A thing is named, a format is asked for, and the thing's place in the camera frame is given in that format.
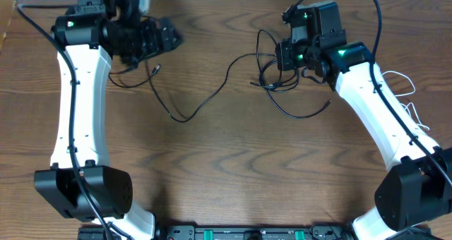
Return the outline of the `wooden side panel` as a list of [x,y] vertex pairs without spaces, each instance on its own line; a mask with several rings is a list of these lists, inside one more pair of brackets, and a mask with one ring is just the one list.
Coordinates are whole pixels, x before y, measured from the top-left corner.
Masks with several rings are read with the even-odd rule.
[[6,39],[15,5],[16,0],[0,0],[0,49]]

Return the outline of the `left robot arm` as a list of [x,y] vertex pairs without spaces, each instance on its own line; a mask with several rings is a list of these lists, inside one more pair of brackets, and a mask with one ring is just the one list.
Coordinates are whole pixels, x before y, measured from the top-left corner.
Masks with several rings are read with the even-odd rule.
[[49,34],[61,74],[59,127],[50,167],[36,191],[62,216],[102,225],[98,239],[154,239],[155,217],[133,199],[131,177],[110,165],[105,134],[112,59],[135,67],[170,52],[181,37],[167,18],[148,18],[149,0],[78,0]]

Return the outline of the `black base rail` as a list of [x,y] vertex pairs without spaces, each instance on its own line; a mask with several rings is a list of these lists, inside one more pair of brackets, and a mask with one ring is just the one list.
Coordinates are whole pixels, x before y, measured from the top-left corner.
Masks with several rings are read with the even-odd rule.
[[[111,226],[113,239],[138,239],[129,233]],[[78,240],[107,239],[101,227],[81,227]],[[171,226],[157,230],[154,239],[166,240],[353,240],[358,239],[350,229],[327,224],[315,224],[299,228],[246,228],[246,227],[194,227],[190,225]],[[429,228],[411,227],[388,239],[441,239],[431,234]]]

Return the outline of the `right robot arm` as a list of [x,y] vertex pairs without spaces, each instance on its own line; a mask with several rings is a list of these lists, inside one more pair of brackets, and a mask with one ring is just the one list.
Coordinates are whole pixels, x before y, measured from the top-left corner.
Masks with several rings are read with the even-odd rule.
[[419,225],[451,212],[451,151],[429,137],[387,85],[362,42],[349,43],[334,1],[289,7],[291,35],[275,53],[281,71],[311,69],[354,110],[387,174],[374,207],[352,223],[356,239],[422,236]]

